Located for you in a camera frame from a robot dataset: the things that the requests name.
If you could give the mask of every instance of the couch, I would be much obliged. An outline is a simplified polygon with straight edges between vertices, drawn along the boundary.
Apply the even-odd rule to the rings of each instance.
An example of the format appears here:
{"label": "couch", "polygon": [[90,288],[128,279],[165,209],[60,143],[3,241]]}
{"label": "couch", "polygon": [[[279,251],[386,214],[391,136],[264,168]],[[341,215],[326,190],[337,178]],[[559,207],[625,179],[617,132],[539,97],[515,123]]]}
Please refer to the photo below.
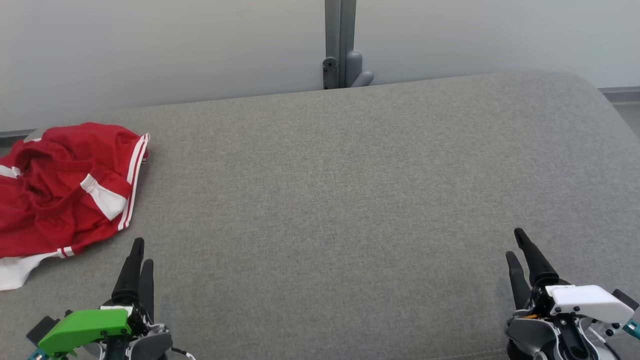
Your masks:
{"label": "couch", "polygon": [[[507,359],[505,251],[524,263],[516,227],[563,279],[640,299],[640,142],[570,74],[153,106],[74,123],[85,121],[151,134],[131,226],[0,293],[2,359],[27,358],[24,336],[44,315],[107,300],[139,236],[156,263],[156,321],[198,360]],[[611,344],[623,359],[640,351],[624,332]]]}

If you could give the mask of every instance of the wall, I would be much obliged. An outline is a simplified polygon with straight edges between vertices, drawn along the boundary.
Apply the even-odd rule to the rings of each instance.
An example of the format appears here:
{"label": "wall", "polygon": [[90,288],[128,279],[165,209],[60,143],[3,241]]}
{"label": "wall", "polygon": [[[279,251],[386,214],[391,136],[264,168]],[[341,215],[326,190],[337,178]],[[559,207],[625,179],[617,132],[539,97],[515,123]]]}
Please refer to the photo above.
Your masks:
{"label": "wall", "polygon": [[3,0],[0,132],[322,88],[322,0]]}
{"label": "wall", "polygon": [[355,49],[373,85],[505,70],[558,70],[640,85],[638,0],[366,0]]}

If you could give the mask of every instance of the green robot part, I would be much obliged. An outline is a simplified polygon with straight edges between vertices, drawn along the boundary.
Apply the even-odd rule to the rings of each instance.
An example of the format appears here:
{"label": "green robot part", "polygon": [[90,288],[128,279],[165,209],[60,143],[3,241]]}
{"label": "green robot part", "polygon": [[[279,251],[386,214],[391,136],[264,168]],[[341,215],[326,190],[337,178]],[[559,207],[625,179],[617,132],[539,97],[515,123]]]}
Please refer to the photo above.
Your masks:
{"label": "green robot part", "polygon": [[38,342],[55,359],[56,353],[75,355],[74,349],[105,336],[130,334],[126,309],[79,310],[64,317]]}

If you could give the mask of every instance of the gray cushion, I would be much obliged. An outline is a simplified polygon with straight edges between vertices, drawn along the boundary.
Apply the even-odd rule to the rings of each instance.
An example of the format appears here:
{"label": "gray cushion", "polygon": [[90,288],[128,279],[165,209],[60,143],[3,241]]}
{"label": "gray cushion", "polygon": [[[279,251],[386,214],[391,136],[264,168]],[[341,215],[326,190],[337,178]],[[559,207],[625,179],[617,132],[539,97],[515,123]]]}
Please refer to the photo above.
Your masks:
{"label": "gray cushion", "polygon": [[[0,293],[2,358],[102,304],[132,240],[198,359],[505,359],[523,227],[575,284],[640,300],[640,142],[586,81],[489,74],[156,106],[131,227]],[[633,358],[623,332],[611,343]]]}

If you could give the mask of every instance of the cable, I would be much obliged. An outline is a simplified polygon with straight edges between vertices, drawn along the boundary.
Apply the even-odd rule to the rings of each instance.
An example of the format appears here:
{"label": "cable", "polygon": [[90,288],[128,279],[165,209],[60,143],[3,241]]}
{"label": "cable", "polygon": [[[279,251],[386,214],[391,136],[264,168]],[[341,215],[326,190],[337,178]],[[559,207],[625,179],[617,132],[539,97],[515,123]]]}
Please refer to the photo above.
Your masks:
{"label": "cable", "polygon": [[622,359],[620,359],[620,355],[618,355],[618,353],[617,353],[615,350],[613,350],[613,348],[611,347],[611,345],[609,345],[609,344],[607,344],[607,343],[604,343],[604,346],[606,346],[606,347],[609,349],[609,351],[611,351],[611,353],[613,354],[613,356],[615,356],[615,357],[616,357],[616,360],[622,360]]}
{"label": "cable", "polygon": [[186,356],[189,360],[196,360],[195,357],[193,357],[193,355],[191,355],[190,353],[184,351],[184,350],[180,350],[177,347],[171,347],[171,351],[173,352],[177,352],[178,354],[182,354],[184,356]]}
{"label": "cable", "polygon": [[594,334],[596,338],[598,338],[598,340],[600,340],[600,342],[603,343],[604,346],[606,346],[609,349],[609,351],[611,351],[611,354],[616,358],[616,360],[622,360],[620,359],[620,355],[618,355],[618,353],[615,350],[613,350],[611,345],[607,344],[607,340],[604,340],[602,336],[598,334],[597,331],[593,330],[592,328],[589,328],[589,331],[591,331],[591,333]]}

